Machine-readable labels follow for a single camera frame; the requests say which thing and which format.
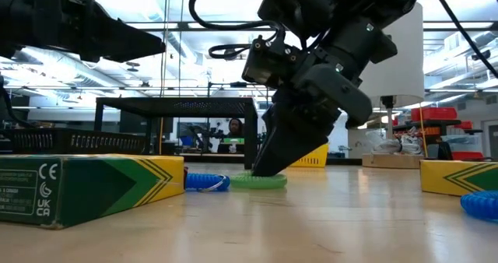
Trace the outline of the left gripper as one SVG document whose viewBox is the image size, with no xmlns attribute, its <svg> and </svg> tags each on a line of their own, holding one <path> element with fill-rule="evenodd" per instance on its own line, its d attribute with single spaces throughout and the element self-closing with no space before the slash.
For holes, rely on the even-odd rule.
<svg viewBox="0 0 498 263">
<path fill-rule="evenodd" d="M 93 14 L 94 6 L 94 0 L 33 0 L 33 46 L 66 49 L 91 62 L 127 62 L 165 51 L 159 37 Z"/>
</svg>

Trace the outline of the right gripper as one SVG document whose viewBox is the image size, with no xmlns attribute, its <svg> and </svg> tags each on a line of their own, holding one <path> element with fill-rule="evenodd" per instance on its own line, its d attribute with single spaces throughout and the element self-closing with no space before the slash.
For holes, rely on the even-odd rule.
<svg viewBox="0 0 498 263">
<path fill-rule="evenodd" d="M 344 111 L 347 125 L 357 127 L 371 115 L 371 101 L 359 90 L 363 63 L 332 56 L 297 56 L 272 63 L 276 92 L 262 119 L 266 136 L 252 174 L 275 176 L 328 142 Z"/>
</svg>

